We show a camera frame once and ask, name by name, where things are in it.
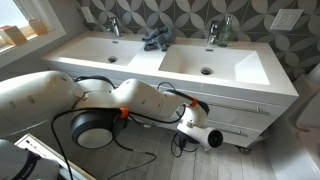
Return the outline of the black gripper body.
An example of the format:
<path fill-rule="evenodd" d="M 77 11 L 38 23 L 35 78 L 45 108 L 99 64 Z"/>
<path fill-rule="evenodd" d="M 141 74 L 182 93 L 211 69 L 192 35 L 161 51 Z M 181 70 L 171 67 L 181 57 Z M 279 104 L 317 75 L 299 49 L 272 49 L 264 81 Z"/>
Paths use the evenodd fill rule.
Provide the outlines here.
<path fill-rule="evenodd" d="M 184 149 L 188 143 L 198 144 L 197 140 L 195 140 L 194 138 L 188 136 L 183 132 L 178 131 L 177 135 L 178 135 L 178 147 L 180 149 Z"/>

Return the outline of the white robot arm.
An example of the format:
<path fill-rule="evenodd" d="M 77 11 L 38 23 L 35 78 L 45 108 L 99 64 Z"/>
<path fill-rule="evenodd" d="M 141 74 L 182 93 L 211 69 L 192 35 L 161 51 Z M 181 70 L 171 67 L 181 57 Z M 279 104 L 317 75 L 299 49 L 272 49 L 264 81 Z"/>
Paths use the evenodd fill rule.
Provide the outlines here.
<path fill-rule="evenodd" d="M 222 144 L 222 133 L 204 124 L 208 105 L 191 95 L 160 91 L 137 79 L 115 87 L 101 76 L 72 79 L 63 72 L 42 71 L 0 82 L 0 135 L 15 134 L 73 110 L 72 140 L 96 149 L 114 139 L 113 126 L 129 115 L 150 125 L 170 124 L 180 107 L 185 113 L 175 123 L 183 140 L 207 150 Z"/>

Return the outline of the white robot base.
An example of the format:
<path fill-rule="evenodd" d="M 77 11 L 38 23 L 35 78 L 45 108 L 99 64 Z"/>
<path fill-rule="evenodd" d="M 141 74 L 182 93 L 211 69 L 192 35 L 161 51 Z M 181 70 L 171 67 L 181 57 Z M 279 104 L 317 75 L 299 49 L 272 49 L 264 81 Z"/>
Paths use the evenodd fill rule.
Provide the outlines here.
<path fill-rule="evenodd" d="M 56 180 L 59 163 L 0 140 L 0 180 Z"/>

